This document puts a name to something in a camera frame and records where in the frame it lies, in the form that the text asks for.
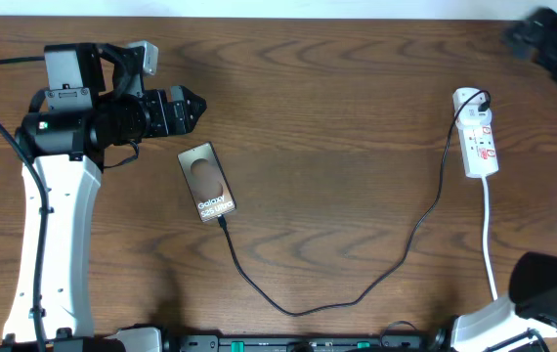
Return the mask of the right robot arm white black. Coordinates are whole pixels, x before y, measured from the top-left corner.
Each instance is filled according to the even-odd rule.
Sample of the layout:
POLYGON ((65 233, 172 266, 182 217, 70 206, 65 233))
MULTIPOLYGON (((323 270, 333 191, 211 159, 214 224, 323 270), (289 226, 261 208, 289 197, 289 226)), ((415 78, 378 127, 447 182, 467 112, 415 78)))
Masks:
MULTIPOLYGON (((506 29, 505 42, 545 68, 557 82, 557 13, 540 7, 506 29)), ((485 181, 497 170, 490 138, 491 98, 471 87, 453 94, 454 128, 459 133, 465 172, 485 181)), ((434 341, 436 351, 544 351, 557 337, 557 256, 527 252, 517 262, 503 295, 454 319, 434 341)))

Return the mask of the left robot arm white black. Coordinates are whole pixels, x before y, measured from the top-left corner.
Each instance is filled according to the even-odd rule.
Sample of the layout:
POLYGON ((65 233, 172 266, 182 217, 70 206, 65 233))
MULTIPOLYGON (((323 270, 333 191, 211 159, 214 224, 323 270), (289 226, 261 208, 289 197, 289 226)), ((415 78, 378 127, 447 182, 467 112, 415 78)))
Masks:
POLYGON ((29 351, 39 340, 92 341, 90 236, 105 151, 188 134, 207 108, 184 86, 146 89, 144 77, 156 73, 157 58, 147 41, 45 48, 48 85, 34 94, 15 134, 26 158, 26 209, 4 344, 29 351))

